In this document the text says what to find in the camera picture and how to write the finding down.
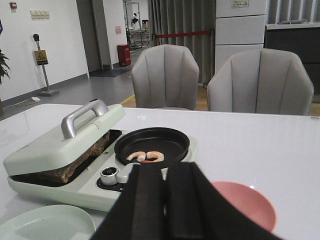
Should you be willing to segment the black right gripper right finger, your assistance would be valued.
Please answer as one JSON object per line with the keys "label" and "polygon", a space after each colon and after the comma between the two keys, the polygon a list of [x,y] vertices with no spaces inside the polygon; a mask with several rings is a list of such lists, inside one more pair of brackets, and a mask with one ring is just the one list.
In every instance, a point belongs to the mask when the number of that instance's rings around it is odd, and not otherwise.
{"label": "black right gripper right finger", "polygon": [[175,239],[279,239],[235,208],[194,162],[169,167],[166,183],[170,235]]}

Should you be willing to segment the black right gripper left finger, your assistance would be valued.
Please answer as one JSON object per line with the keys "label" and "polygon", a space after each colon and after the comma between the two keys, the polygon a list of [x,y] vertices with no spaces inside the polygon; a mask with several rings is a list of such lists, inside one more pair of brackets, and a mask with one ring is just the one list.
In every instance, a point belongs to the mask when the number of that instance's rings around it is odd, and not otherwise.
{"label": "black right gripper left finger", "polygon": [[135,165],[92,240],[163,240],[164,180],[159,168]]}

